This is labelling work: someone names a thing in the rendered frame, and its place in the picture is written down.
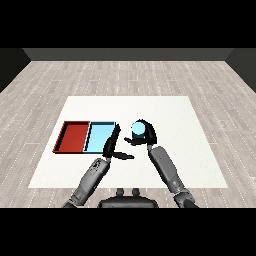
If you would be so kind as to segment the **small blue can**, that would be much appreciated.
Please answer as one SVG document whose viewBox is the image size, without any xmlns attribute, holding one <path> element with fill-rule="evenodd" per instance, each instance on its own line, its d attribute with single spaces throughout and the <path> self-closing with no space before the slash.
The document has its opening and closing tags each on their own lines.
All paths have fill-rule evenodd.
<svg viewBox="0 0 256 256">
<path fill-rule="evenodd" d="M 134 122 L 132 124 L 132 138 L 133 139 L 141 139 L 145 135 L 145 125 L 140 122 Z"/>
</svg>

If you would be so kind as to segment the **dark grey robot body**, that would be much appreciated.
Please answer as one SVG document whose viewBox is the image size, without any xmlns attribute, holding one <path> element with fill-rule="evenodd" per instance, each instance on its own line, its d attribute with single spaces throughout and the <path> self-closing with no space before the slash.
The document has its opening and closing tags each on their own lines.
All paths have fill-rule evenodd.
<svg viewBox="0 0 256 256">
<path fill-rule="evenodd" d="M 142 197 L 138 188 L 132 189 L 131 196 L 124 195 L 124 189 L 118 188 L 116 195 L 108 199 L 101 200 L 99 208 L 158 208 L 155 200 Z"/>
</svg>

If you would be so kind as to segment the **red shallow open box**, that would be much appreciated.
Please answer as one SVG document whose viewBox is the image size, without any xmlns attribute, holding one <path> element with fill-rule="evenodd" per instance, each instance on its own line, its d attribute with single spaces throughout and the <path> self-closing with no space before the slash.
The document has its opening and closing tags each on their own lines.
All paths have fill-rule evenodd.
<svg viewBox="0 0 256 256">
<path fill-rule="evenodd" d="M 89 121 L 65 121 L 56 140 L 53 153 L 82 154 L 89 124 Z"/>
</svg>

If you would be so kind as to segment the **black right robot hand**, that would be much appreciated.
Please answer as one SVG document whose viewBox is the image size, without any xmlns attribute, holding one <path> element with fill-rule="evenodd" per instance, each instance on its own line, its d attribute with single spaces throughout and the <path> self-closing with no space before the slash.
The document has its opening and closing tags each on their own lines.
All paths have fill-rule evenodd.
<svg viewBox="0 0 256 256">
<path fill-rule="evenodd" d="M 146 144 L 147 146 L 153 146 L 154 144 L 157 143 L 157 136 L 155 129 L 153 125 L 144 119 L 139 119 L 137 121 L 142 122 L 145 125 L 145 135 L 141 139 L 133 139 L 125 137 L 124 140 L 128 143 L 130 143 L 132 146 L 137 146 L 137 145 L 142 145 Z"/>
</svg>

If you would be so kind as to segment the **light blue shallow open box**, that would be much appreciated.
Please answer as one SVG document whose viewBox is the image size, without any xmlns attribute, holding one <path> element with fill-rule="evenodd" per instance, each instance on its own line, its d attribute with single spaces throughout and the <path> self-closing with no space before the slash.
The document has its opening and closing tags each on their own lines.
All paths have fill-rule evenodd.
<svg viewBox="0 0 256 256">
<path fill-rule="evenodd" d="M 114 121 L 92 121 L 86 135 L 83 152 L 85 154 L 102 154 L 107 139 L 115 128 Z"/>
</svg>

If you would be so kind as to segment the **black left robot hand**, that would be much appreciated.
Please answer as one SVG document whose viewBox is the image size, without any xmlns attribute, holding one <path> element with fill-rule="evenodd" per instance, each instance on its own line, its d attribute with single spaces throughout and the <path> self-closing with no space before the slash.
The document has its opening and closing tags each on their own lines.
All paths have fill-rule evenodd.
<svg viewBox="0 0 256 256">
<path fill-rule="evenodd" d="M 112 131 L 111 136 L 107 139 L 104 148 L 103 148 L 103 157 L 106 159 L 111 159 L 112 157 L 127 160 L 127 159 L 134 159 L 133 155 L 128 155 L 123 152 L 116 152 L 115 147 L 119 137 L 119 133 L 121 131 L 120 125 L 117 124 Z"/>
</svg>

